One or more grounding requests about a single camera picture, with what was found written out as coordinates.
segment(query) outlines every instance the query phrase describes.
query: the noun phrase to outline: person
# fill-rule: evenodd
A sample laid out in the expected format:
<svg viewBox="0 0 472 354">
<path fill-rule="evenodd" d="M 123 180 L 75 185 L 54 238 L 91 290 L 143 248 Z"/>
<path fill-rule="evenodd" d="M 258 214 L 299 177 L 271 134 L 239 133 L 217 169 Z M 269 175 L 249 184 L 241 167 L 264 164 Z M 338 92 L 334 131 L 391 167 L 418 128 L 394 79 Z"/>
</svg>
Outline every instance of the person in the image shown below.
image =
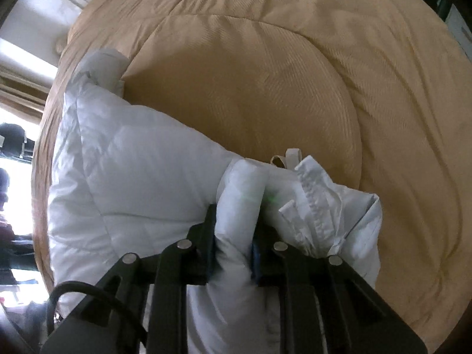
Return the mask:
<svg viewBox="0 0 472 354">
<path fill-rule="evenodd" d="M 37 271 L 32 235 L 16 235 L 3 211 L 8 202 L 10 176 L 0 168 L 0 285 L 16 285 L 11 269 Z"/>
</svg>

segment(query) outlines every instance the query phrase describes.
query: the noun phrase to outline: black cable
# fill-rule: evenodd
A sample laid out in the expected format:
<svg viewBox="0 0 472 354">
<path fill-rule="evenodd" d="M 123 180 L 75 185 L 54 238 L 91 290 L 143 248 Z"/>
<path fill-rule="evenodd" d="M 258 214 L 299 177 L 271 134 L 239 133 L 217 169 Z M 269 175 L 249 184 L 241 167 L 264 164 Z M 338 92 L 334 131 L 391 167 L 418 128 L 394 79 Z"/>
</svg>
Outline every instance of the black cable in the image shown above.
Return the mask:
<svg viewBox="0 0 472 354">
<path fill-rule="evenodd" d="M 138 318 L 136 318 L 136 316 L 131 312 L 131 310 L 128 309 L 128 307 L 124 305 L 124 303 L 107 293 L 105 290 L 80 281 L 65 281 L 57 285 L 51 292 L 46 311 L 46 329 L 48 335 L 54 331 L 54 313 L 56 311 L 56 305 L 59 301 L 59 298 L 65 293 L 82 293 L 90 295 L 104 302 L 111 309 L 121 314 L 121 316 L 124 317 L 124 319 L 136 329 L 140 341 L 144 346 L 146 346 L 147 331 L 142 326 Z"/>
</svg>

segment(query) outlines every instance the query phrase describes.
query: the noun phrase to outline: curtain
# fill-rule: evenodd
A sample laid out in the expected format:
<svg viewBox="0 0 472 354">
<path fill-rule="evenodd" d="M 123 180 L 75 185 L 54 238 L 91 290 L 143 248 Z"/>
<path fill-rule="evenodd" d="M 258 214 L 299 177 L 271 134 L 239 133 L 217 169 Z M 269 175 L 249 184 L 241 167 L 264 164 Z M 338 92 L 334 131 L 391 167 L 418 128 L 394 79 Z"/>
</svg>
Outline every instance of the curtain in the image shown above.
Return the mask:
<svg viewBox="0 0 472 354">
<path fill-rule="evenodd" d="M 29 122 L 39 124 L 49 89 L 0 69 L 0 107 Z"/>
</svg>

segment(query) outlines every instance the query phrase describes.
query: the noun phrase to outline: white comforter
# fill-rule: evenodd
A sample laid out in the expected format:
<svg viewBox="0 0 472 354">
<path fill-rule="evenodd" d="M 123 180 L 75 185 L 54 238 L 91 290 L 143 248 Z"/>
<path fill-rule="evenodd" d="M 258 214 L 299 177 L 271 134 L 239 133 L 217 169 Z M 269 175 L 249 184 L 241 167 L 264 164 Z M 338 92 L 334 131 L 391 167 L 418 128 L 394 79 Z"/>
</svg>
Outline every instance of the white comforter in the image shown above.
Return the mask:
<svg viewBox="0 0 472 354">
<path fill-rule="evenodd" d="M 88 54 L 65 93 L 48 211 L 56 283 L 95 284 L 125 253 L 158 254 L 217 203 L 218 267 L 207 286 L 188 288 L 191 353 L 278 351 L 277 295 L 257 288 L 249 267 L 260 211 L 286 242 L 315 257 L 339 254 L 374 286 L 376 195 L 334 184 L 293 150 L 288 169 L 244 159 L 163 113 L 129 105 L 119 97 L 128 65 L 114 50 Z M 62 313 L 80 299 L 64 295 Z"/>
</svg>

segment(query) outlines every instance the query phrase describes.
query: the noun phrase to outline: beige duvet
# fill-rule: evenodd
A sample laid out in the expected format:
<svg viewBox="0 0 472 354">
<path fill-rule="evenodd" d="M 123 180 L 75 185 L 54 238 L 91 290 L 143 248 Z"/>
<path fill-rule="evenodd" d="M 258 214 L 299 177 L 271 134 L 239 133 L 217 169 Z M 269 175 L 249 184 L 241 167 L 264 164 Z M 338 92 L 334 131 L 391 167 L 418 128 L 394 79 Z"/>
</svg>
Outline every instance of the beige duvet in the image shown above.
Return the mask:
<svg viewBox="0 0 472 354">
<path fill-rule="evenodd" d="M 93 0 L 37 142 L 35 249 L 65 86 L 89 48 L 132 59 L 124 97 L 244 157 L 288 147 L 377 193 L 377 290 L 436 349 L 472 297 L 472 65 L 421 0 Z"/>
</svg>

